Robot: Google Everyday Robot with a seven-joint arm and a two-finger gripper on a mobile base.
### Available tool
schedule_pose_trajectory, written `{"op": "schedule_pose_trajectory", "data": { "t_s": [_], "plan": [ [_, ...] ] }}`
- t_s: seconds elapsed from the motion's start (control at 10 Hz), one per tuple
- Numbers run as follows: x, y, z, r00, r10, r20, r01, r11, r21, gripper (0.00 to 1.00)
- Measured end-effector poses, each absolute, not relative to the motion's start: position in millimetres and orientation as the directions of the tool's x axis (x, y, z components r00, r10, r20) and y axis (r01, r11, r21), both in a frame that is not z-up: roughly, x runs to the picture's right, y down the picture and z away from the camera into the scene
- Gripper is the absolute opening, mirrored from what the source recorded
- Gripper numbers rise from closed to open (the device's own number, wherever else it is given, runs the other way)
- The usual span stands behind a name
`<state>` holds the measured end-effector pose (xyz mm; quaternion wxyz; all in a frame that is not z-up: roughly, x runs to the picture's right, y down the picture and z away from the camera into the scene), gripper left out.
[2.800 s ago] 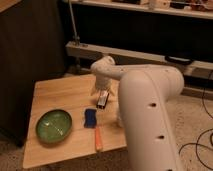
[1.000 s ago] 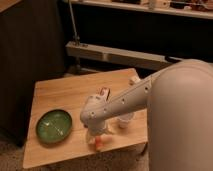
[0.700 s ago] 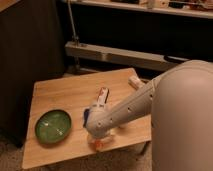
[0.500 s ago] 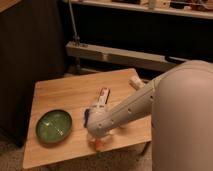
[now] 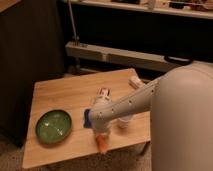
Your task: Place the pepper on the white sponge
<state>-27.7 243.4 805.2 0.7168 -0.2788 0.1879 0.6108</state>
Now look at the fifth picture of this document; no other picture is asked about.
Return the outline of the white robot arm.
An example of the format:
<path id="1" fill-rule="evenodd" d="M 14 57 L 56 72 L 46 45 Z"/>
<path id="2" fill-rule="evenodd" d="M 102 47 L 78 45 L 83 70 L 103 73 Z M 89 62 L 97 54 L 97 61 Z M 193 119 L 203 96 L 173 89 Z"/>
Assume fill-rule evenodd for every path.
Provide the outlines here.
<path id="1" fill-rule="evenodd" d="M 213 171 L 213 67 L 175 68 L 89 114 L 96 133 L 117 118 L 148 111 L 152 171 Z"/>

